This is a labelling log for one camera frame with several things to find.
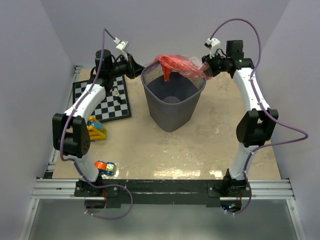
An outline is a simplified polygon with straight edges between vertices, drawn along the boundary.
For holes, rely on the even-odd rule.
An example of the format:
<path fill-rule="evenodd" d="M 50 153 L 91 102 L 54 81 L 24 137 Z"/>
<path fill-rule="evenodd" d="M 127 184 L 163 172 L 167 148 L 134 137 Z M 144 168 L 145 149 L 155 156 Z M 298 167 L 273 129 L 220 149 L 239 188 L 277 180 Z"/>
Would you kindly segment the red plastic trash bag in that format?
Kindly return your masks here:
<path fill-rule="evenodd" d="M 177 72 L 186 78 L 204 78 L 206 80 L 213 77 L 213 72 L 208 63 L 201 63 L 197 57 L 189 57 L 178 54 L 158 55 L 153 62 L 145 64 L 148 67 L 152 63 L 159 62 L 165 82 L 170 81 L 172 72 Z"/>

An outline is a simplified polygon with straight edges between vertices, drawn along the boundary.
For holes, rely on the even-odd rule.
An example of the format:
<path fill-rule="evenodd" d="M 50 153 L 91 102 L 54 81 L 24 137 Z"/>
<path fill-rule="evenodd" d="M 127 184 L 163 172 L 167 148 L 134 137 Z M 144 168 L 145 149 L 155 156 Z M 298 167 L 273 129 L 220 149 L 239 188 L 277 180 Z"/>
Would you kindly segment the grey mesh trash bin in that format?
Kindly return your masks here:
<path fill-rule="evenodd" d="M 141 73 L 150 116 L 165 132 L 174 132 L 192 117 L 207 80 L 188 78 L 176 71 L 165 81 L 158 61 L 151 63 Z"/>

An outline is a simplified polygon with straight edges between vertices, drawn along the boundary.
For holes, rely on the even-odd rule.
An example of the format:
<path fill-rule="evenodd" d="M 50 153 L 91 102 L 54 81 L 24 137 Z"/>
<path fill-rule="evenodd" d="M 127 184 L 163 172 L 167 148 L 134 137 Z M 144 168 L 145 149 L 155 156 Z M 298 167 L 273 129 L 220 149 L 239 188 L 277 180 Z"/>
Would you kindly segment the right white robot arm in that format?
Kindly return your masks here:
<path fill-rule="evenodd" d="M 248 175 L 255 158 L 254 150 L 270 140 L 276 125 L 267 114 L 277 119 L 279 113 L 269 105 L 260 107 L 265 100 L 252 72 L 255 67 L 253 61 L 244 56 L 242 40 L 227 41 L 226 51 L 222 53 L 218 53 L 221 42 L 216 38 L 207 39 L 204 45 L 209 49 L 209 54 L 202 57 L 202 62 L 208 65 L 205 74 L 213 77 L 222 72 L 230 74 L 246 110 L 236 127 L 239 145 L 234 162 L 227 169 L 221 186 L 215 189 L 223 196 L 233 197 L 242 190 L 249 190 Z"/>

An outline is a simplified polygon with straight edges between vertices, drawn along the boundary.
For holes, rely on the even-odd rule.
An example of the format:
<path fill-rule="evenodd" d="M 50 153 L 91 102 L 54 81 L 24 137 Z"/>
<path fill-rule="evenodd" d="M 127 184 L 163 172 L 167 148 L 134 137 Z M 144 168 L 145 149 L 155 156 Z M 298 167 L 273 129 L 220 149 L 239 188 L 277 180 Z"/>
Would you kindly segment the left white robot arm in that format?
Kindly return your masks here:
<path fill-rule="evenodd" d="M 114 57 L 106 49 L 95 53 L 95 63 L 78 100 L 64 113 L 56 113 L 52 117 L 53 147 L 59 151 L 62 161 L 71 162 L 77 170 L 79 180 L 76 189 L 90 196 L 99 196 L 104 190 L 104 184 L 88 154 L 91 140 L 87 121 L 112 90 L 117 78 L 127 76 L 134 79 L 144 69 L 130 53 Z"/>

